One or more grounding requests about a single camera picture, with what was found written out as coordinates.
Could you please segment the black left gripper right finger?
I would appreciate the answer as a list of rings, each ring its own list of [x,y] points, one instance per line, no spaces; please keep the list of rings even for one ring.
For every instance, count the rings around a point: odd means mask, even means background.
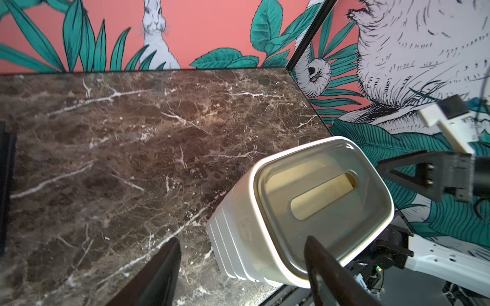
[[[315,305],[380,305],[313,236],[304,258]]]

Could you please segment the white box grey lid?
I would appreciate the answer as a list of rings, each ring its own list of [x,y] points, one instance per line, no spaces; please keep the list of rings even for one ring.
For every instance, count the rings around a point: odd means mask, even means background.
[[[217,262],[222,274],[231,278],[247,280],[239,253],[223,214],[217,214],[213,217],[211,228],[217,249]]]
[[[221,260],[219,269],[223,274],[231,278],[266,283],[271,286],[281,285],[281,283],[259,276],[247,255],[233,219],[225,209],[217,208],[212,228],[214,243]]]

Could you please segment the cream box dark lid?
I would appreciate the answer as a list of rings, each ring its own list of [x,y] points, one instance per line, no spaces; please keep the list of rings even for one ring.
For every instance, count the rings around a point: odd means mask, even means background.
[[[254,164],[233,188],[229,215],[252,278],[308,288],[308,237],[346,265],[392,221],[394,203],[363,151],[333,136]]]

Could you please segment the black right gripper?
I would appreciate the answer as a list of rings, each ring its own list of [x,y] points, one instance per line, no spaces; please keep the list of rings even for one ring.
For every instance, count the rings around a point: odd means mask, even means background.
[[[474,196],[489,199],[489,156],[422,150],[381,160],[376,170],[433,201],[445,195],[464,202]]]

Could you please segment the white box bamboo lid front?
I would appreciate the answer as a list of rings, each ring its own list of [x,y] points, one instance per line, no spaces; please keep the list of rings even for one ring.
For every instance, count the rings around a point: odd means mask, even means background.
[[[216,227],[214,221],[208,221],[206,228],[216,257],[219,271],[223,275],[227,275],[227,270],[223,257],[224,253],[223,253],[222,239],[218,232],[218,228]]]

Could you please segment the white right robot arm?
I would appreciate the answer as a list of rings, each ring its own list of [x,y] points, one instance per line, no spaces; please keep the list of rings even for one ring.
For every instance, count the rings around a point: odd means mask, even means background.
[[[461,203],[469,203],[474,196],[489,199],[487,156],[423,150],[379,161],[376,169],[383,178],[430,200],[442,201],[445,195]],[[365,265],[361,272],[374,272],[375,266],[395,266],[489,296],[489,262],[431,242],[412,228],[388,226],[354,261]]]

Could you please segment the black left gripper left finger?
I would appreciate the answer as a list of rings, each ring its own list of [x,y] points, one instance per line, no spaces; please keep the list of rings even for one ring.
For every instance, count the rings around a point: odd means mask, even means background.
[[[181,246],[171,238],[109,305],[172,305],[181,264]]]

